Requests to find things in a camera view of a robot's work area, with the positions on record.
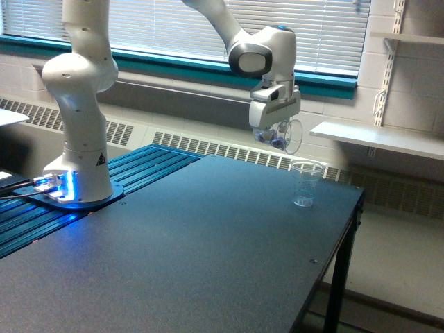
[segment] window blinds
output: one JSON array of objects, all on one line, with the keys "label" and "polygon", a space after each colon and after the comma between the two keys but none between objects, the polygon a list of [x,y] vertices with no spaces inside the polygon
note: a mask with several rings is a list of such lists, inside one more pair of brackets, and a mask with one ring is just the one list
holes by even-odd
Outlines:
[{"label": "window blinds", "polygon": [[[296,32],[296,69],[357,76],[370,0],[225,0],[256,33],[282,24]],[[4,33],[68,40],[61,0],[2,0]],[[225,62],[211,24],[181,0],[111,0],[110,41],[117,49]]]}]

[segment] window sill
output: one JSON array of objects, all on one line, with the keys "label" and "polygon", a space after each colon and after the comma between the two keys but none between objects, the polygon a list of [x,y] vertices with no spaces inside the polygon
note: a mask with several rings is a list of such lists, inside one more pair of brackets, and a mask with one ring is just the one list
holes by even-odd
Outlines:
[{"label": "window sill", "polygon": [[[66,42],[54,42],[34,38],[0,36],[1,50],[25,56],[53,57],[71,51]],[[254,87],[258,80],[235,76],[228,64],[204,60],[177,58],[167,55],[113,49],[112,54],[120,69],[148,71],[152,74],[179,76],[183,79],[199,79],[209,83]],[[302,94],[353,99],[356,78],[326,76],[296,72],[296,84]]]}]

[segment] table leg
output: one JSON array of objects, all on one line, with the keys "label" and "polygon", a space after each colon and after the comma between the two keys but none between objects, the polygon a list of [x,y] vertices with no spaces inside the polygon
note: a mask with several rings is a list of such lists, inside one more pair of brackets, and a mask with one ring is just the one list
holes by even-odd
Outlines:
[{"label": "table leg", "polygon": [[347,282],[348,267],[352,257],[353,241],[355,240],[355,233],[359,223],[359,213],[360,209],[357,208],[354,216],[352,217],[352,225],[347,231],[347,234],[345,235],[345,238],[336,254],[332,287],[330,289],[330,299],[328,300],[328,308],[327,314],[325,315],[323,333],[335,333],[338,328],[342,299],[345,291],[345,283]]}]

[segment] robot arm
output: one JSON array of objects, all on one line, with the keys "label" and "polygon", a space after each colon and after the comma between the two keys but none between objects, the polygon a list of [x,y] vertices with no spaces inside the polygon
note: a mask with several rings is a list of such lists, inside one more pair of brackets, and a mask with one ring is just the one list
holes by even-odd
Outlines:
[{"label": "robot arm", "polygon": [[63,0],[62,20],[72,53],[51,59],[43,68],[65,132],[63,154],[44,168],[44,173],[58,175],[58,190],[49,195],[60,203],[90,203],[112,195],[106,121],[96,100],[96,93],[109,89],[118,73],[108,39],[109,5],[109,0]]},{"label": "robot arm", "polygon": [[267,26],[247,33],[228,10],[224,0],[182,0],[199,11],[225,43],[230,68],[243,77],[262,81],[251,91],[250,125],[263,133],[300,111],[300,92],[294,85],[296,37],[284,26]]}]

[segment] blue aluminum extrusion rail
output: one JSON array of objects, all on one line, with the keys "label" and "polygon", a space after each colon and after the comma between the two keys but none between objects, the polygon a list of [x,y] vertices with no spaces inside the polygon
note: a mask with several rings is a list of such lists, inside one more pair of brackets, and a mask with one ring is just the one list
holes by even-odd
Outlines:
[{"label": "blue aluminum extrusion rail", "polygon": [[[108,162],[111,180],[131,194],[201,159],[158,145],[145,146]],[[0,200],[0,259],[87,215],[44,206],[29,199]]]}]

